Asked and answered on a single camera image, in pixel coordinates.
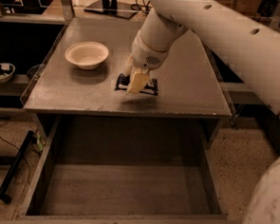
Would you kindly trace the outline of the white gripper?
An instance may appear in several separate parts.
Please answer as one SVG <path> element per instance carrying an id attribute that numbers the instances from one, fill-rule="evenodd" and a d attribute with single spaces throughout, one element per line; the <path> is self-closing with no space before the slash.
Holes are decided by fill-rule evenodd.
<path id="1" fill-rule="evenodd" d="M 155 51 L 148 47 L 142 41 L 140 32 L 138 32 L 123 72 L 125 77 L 131 75 L 127 91 L 139 94 L 150 81 L 149 70 L 161 67 L 167 56 L 168 52 Z"/>

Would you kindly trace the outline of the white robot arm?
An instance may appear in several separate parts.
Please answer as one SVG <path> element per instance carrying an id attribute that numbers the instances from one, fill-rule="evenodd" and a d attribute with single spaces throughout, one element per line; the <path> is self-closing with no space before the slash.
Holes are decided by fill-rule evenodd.
<path id="1" fill-rule="evenodd" d="M 138 94 L 191 30 L 280 120 L 280 33 L 215 0 L 150 0 L 124 74 Z M 280 158 L 260 178 L 242 224 L 280 224 Z"/>

